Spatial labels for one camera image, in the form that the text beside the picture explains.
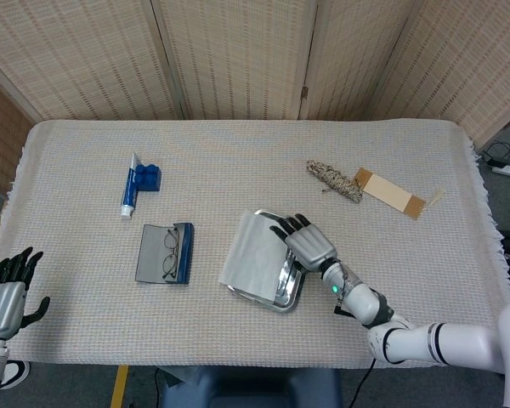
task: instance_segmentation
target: table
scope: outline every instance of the table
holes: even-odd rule
[[[158,193],[120,218],[130,156],[161,166]],[[366,195],[334,193],[305,169],[359,167],[426,200],[417,220]],[[300,212],[341,259],[416,324],[493,326],[510,302],[507,266],[465,133],[446,121],[48,121],[29,135],[0,226],[0,260],[44,257],[26,310],[45,318],[9,342],[12,358],[130,365],[323,366],[371,362],[366,329],[332,313],[309,275],[297,308],[277,314],[232,296],[218,275],[242,213]],[[188,286],[134,281],[144,224],[195,225]],[[405,363],[404,366],[422,366]]]

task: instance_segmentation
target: white paper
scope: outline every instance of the white paper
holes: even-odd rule
[[[274,301],[287,245],[270,230],[274,220],[244,212],[219,283]]]

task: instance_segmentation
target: eyeglasses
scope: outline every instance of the eyeglasses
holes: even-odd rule
[[[177,228],[169,229],[164,237],[164,247],[171,249],[172,253],[164,258],[162,261],[162,279],[166,279],[167,276],[171,276],[176,279],[177,267],[178,267],[178,246],[179,246],[179,231]]]

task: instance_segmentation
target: toothpaste tube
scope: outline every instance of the toothpaste tube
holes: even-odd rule
[[[130,162],[128,169],[127,185],[125,186],[125,194],[122,197],[121,205],[121,218],[130,219],[132,217],[134,208],[136,207],[136,195],[138,189],[134,183],[134,176],[136,175],[136,167],[142,164],[136,153],[133,153],[133,158]]]

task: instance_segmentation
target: silver robotic hand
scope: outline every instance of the silver robotic hand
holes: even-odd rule
[[[368,328],[392,319],[394,311],[387,299],[337,259],[337,249],[306,217],[296,214],[278,223],[281,229],[270,229],[291,248],[305,269],[321,272],[325,286],[337,297],[335,313],[352,316]]]
[[[31,252],[32,248],[29,247],[11,259],[0,262],[0,384],[9,356],[6,341],[19,329],[40,320],[49,306],[50,299],[45,297],[35,313],[24,316],[26,293],[37,262],[43,255],[43,252],[38,252],[29,259]]]

